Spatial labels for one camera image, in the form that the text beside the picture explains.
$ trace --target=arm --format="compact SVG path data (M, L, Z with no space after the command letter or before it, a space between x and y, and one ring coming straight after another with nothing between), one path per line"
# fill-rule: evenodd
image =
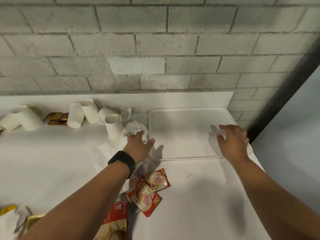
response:
M250 160L246 131L221 125L226 140L217 134L222 154L237 172L250 202L272 240L320 239L320 217Z
M129 136L123 149L135 161L142 162L155 140L142 142L143 131ZM21 240L92 240L109 213L130 174L120 161L107 166L82 188L74 192L38 221Z

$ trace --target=hand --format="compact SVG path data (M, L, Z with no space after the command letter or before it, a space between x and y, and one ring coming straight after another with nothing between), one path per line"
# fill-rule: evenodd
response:
M142 142L143 131L137 132L135 135L129 135L128 143L123 151L128 153L136 163L136 165L149 155L151 148L155 143L155 139L150 139L146 144Z
M226 131L226 139L220 133L217 133L218 144L222 155L232 164L235 161L248 158L247 132L237 125L219 125Z

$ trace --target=backsplash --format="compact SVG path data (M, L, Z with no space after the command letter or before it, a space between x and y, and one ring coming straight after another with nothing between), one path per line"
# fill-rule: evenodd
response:
M232 90L247 128L319 64L319 20L320 0L0 0L0 94Z

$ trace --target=white brick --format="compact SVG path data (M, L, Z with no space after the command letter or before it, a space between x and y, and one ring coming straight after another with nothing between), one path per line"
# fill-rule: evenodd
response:
M141 76L141 89L187 89L191 75Z
M130 0L56 0L57 3L90 3L90 4L119 4L119 3L130 3Z
M23 7L22 12L35 32L99 32L93 7Z
M320 32L319 20L320 8L310 8L306 11L306 14L294 31Z
M314 44L317 34L261 34L254 54L302 54Z
M0 57L14 56L14 53L6 43L5 39L0 36Z
M103 77L88 77L95 91L139 90L139 75L110 75Z
M192 76L189 88L234 88L239 77L239 74L197 74Z
M320 62L320 56L279 56L272 65L270 72L314 71Z
M31 33L21 13L12 7L0 7L1 33Z
M253 111L253 110L262 110L269 100L234 100L230 101L228 106L228 111L237 112L237 111Z
M54 3L53 0L0 0L0 3L18 4L18 3Z
M290 73L250 73L242 74L237 87L278 87Z
M253 120L237 121L237 125L239 125L244 130L248 130L253 123Z
M276 56L224 56L218 72L267 72Z
M250 54L258 34L200 35L197 55Z
M302 7L240 7L232 31L290 32L303 12Z
M133 4L203 4L204 0L132 0Z
M54 75L47 59L0 58L0 72L5 76Z
M44 91L90 91L85 77L35 77Z
M133 56L134 36L131 34L81 34L71 36L81 56Z
M62 57L50 58L59 75L109 75L110 68L105 58Z
M215 73L220 57L168 57L167 73Z
M278 0L277 4L320 4L320 0Z
M207 4L273 4L276 0L207 0Z
M256 92L256 88L234 88L231 90L234 91L231 100L250 100Z
M157 74L165 72L165 59L108 57L113 74Z
M165 32L166 7L97 7L103 32Z
M231 112L230 113L230 115L233 117L233 119L235 121L237 121L240 118L241 114L242 114L242 112Z
M193 34L146 34L136 37L140 56L194 55L198 38Z
M252 99L272 99L279 88L258 88Z
M239 120L255 120L261 111L244 111Z
M40 90L32 77L0 77L0 84L0 92Z
M169 7L169 32L229 32L235 7Z
M7 35L11 47L20 56L72 56L70 40L65 35Z

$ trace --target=wall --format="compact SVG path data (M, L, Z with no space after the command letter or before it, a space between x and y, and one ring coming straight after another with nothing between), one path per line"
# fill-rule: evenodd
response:
M0 3L1 94L233 90L245 128L320 32L320 0Z
M253 141L265 171L320 214L320 66Z

